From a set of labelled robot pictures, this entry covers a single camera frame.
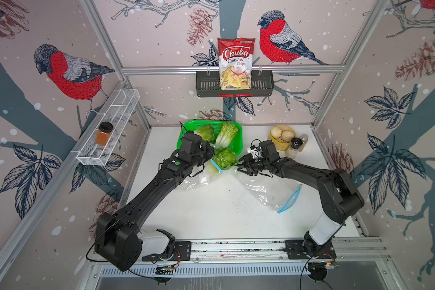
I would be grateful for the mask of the chinese cabbage front dark leaves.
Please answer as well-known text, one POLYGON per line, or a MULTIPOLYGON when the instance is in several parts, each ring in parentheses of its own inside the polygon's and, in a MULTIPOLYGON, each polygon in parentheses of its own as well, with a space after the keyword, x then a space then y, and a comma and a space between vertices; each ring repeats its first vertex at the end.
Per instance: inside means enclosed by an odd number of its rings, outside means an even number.
POLYGON ((212 160, 221 170, 228 170, 238 164, 236 153, 228 147, 218 148, 212 160))

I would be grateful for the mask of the chinese cabbage light green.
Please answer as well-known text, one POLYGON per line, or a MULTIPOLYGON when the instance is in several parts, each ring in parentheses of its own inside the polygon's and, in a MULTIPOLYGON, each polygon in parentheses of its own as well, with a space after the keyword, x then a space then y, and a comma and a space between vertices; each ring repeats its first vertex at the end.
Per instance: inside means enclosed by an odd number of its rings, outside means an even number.
POLYGON ((239 128, 234 123, 223 122, 215 141, 216 147, 228 147, 238 133, 239 128))

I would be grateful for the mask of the clear zipper bag blue zip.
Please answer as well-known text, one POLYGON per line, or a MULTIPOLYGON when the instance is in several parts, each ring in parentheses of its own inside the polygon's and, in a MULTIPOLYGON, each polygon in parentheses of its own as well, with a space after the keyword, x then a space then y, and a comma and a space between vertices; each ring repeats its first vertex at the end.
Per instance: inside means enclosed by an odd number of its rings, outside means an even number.
POLYGON ((190 191, 198 188, 206 187, 217 181, 222 175, 222 170, 218 169, 213 160, 210 160, 204 164, 204 170, 195 175, 196 171, 193 171, 193 177, 187 177, 178 187, 178 190, 190 191))

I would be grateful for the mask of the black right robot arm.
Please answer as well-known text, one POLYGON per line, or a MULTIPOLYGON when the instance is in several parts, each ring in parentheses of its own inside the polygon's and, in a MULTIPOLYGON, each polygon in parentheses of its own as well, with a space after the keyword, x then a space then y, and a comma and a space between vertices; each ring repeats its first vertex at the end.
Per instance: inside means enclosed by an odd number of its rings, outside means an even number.
POLYGON ((317 257, 344 226, 345 221, 364 207, 364 199, 349 174, 343 169, 319 169, 293 159, 273 157, 254 159, 247 154, 239 160, 238 171, 249 176, 263 174, 301 182, 319 193, 322 214, 304 235, 304 252, 317 257))

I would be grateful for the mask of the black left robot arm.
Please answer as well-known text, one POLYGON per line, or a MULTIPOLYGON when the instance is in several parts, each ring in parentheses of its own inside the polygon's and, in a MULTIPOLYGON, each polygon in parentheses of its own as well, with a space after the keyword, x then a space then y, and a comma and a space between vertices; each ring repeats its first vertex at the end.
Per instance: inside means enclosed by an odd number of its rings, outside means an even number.
POLYGON ((194 167, 204 166, 214 149, 200 136, 188 132, 182 145, 163 161, 153 180, 129 203, 113 215, 105 213, 97 221, 94 249, 121 271, 140 258, 174 252, 175 237, 165 230, 145 232, 142 226, 159 203, 188 176, 194 167))

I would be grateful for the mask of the red cassava chips bag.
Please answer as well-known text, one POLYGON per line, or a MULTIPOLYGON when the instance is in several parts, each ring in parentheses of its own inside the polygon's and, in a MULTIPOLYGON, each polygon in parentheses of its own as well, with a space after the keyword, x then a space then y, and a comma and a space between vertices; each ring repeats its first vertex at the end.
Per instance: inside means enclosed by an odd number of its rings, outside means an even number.
POLYGON ((255 39, 218 39, 222 90, 250 89, 255 39))

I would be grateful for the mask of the bamboo steamer yellow bands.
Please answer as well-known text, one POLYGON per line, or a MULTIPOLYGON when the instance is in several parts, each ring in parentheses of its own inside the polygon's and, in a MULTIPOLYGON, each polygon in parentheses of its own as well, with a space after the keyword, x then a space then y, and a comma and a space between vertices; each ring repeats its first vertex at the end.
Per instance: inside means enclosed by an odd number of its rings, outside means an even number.
MULTIPOLYGON (((295 134, 296 134, 296 132, 295 132, 295 130, 293 130, 291 127, 289 127, 289 126, 285 126, 285 125, 282 125, 282 124, 280 124, 280 125, 277 125, 280 129, 282 129, 282 130, 291 130, 292 132, 294 132, 295 134)), ((286 151, 287 150, 287 148, 290 146, 290 143, 285 143, 283 140, 282 140, 282 138, 280 137, 280 138, 278 138, 278 139, 273 139, 273 137, 271 136, 271 134, 270 134, 270 131, 269 131, 269 135, 268 135, 268 138, 275 144, 275 148, 278 150, 278 151, 286 151)))

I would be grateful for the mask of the white steamed bun left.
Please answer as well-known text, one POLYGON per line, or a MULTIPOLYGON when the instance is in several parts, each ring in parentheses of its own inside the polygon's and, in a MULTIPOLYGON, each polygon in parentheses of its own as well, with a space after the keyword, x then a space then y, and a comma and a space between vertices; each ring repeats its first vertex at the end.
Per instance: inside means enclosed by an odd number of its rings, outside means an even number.
POLYGON ((275 139, 275 140, 282 136, 282 132, 283 132, 283 130, 280 129, 278 126, 274 126, 270 130, 270 134, 273 137, 273 139, 275 139))

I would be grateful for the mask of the white steamed bun right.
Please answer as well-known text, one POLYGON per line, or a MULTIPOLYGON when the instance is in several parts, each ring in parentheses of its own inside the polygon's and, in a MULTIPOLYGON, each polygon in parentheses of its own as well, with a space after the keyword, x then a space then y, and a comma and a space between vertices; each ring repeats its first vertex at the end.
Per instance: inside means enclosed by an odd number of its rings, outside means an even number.
POLYGON ((296 137, 296 134, 291 130, 283 130, 281 134, 281 138, 285 143, 290 143, 293 138, 296 137))

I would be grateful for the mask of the small clear spice bottle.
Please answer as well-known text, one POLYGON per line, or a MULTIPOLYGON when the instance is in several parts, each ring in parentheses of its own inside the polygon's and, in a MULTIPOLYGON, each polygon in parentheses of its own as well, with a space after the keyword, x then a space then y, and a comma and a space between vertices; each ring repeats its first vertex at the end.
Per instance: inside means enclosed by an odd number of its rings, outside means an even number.
POLYGON ((298 137, 299 137, 299 139, 302 140, 302 145, 299 147, 298 151, 302 152, 304 150, 308 140, 309 140, 309 136, 307 134, 301 134, 298 137))

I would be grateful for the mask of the orange spice jar black lid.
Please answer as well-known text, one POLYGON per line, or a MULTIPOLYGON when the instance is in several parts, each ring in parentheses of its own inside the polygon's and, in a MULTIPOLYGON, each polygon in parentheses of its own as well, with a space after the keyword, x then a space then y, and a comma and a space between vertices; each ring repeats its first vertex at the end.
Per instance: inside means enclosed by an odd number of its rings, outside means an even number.
POLYGON ((99 129, 95 138, 95 144, 100 146, 106 146, 114 126, 110 122, 101 122, 99 124, 99 129))

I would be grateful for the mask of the black wall basket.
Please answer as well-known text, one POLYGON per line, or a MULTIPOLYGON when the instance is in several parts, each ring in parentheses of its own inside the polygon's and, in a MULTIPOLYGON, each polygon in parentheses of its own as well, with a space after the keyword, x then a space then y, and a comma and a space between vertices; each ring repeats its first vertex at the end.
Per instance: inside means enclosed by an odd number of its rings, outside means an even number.
POLYGON ((253 71, 250 89, 222 90, 218 71, 196 73, 196 95, 198 97, 269 97, 274 89, 272 71, 253 71))

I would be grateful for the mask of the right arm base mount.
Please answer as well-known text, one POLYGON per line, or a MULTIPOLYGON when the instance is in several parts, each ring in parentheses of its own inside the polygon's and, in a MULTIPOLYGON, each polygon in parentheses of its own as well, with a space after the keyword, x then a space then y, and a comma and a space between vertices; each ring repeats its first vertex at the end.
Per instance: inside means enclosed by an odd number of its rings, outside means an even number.
POLYGON ((335 260, 337 258, 331 240, 329 240, 325 245, 317 245, 309 239, 285 240, 284 252, 287 253, 289 260, 302 260, 309 258, 335 260))

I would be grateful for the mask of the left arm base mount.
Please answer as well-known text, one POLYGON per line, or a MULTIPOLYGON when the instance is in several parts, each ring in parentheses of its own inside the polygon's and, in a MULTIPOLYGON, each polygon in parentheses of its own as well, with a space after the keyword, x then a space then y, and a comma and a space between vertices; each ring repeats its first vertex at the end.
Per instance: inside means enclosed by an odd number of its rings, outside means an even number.
POLYGON ((157 229, 154 232, 141 230, 137 237, 142 245, 140 259, 143 262, 190 260, 191 241, 176 240, 174 235, 162 229, 157 229))

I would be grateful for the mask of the aluminium rail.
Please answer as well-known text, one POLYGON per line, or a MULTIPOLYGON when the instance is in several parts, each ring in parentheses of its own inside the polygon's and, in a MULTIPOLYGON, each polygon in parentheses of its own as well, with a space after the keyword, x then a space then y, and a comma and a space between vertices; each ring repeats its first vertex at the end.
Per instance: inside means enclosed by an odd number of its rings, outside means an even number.
MULTIPOLYGON (((310 257, 301 239, 192 239, 178 240, 171 255, 140 257, 137 263, 243 263, 306 261, 310 257)), ((334 238, 314 261, 386 261, 390 255, 380 238, 334 238)))

